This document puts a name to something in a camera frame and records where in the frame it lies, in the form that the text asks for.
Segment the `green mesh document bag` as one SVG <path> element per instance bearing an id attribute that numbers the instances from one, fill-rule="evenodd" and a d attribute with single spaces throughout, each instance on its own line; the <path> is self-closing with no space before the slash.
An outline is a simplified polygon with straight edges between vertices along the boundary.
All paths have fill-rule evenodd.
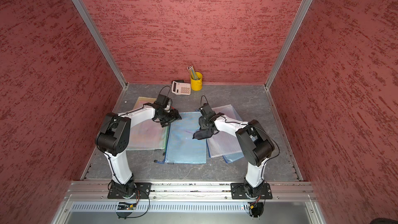
<path id="1" fill-rule="evenodd" d="M 130 128 L 127 150 L 163 150 L 166 148 L 169 127 L 162 128 L 160 123 L 151 119 Z"/>

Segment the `light blue document bag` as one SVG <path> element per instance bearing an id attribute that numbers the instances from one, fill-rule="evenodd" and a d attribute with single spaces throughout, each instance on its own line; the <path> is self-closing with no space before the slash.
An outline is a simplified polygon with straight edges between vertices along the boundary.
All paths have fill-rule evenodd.
<path id="1" fill-rule="evenodd" d="M 200 112 L 180 113 L 180 116 L 182 119 L 170 126 L 164 160 L 156 160 L 155 163 L 205 164 L 206 141 L 193 138 L 194 133 L 200 128 Z"/>

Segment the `yellow mesh document bag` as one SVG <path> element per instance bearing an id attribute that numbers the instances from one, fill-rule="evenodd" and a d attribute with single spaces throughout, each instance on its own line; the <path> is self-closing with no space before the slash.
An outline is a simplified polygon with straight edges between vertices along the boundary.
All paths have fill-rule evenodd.
<path id="1" fill-rule="evenodd" d="M 133 107 L 133 110 L 141 108 L 145 103 L 154 103 L 155 101 L 156 98 L 139 96 Z"/>

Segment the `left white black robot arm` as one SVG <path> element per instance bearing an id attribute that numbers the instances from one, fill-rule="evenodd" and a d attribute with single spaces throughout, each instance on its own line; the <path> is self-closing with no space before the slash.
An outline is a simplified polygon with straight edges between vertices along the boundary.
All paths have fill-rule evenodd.
<path id="1" fill-rule="evenodd" d="M 123 114 L 109 113 L 95 138 L 96 148 L 104 154 L 112 173 L 110 195 L 129 199 L 138 194 L 134 175 L 126 157 L 130 130 L 144 121 L 158 122 L 161 127 L 181 120 L 177 109 L 146 103 L 143 107 Z"/>

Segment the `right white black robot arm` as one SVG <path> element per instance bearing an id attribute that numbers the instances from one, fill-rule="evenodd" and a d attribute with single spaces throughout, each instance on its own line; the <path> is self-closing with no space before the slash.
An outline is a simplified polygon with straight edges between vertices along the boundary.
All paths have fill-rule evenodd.
<path id="1" fill-rule="evenodd" d="M 193 138 L 209 139 L 219 133 L 237 138 L 241 152 L 248 161 L 244 181 L 237 188 L 242 189 L 249 199 L 259 198 L 265 189 L 264 169 L 275 150 L 273 140 L 256 120 L 245 122 L 232 119 L 223 113 L 216 113 L 208 103 L 203 104 L 199 111 L 202 114 L 199 118 L 200 129 Z"/>

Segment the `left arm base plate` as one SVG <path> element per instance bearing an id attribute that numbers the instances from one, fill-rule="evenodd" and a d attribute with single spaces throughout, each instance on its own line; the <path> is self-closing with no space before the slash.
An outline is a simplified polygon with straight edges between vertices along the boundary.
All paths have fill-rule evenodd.
<path id="1" fill-rule="evenodd" d="M 108 199 L 138 200 L 148 199 L 152 183 L 129 183 L 121 185 L 113 180 L 109 185 Z"/>

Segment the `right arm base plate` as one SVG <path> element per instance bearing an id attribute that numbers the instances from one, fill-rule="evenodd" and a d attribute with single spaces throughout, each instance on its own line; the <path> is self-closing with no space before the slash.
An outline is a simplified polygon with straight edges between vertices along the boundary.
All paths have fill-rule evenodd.
<path id="1" fill-rule="evenodd" d="M 255 188 L 248 183 L 232 183 L 231 195 L 234 200 L 257 200 L 257 198 L 260 198 L 260 200 L 271 200 L 273 198 L 271 187 L 265 182 Z"/>

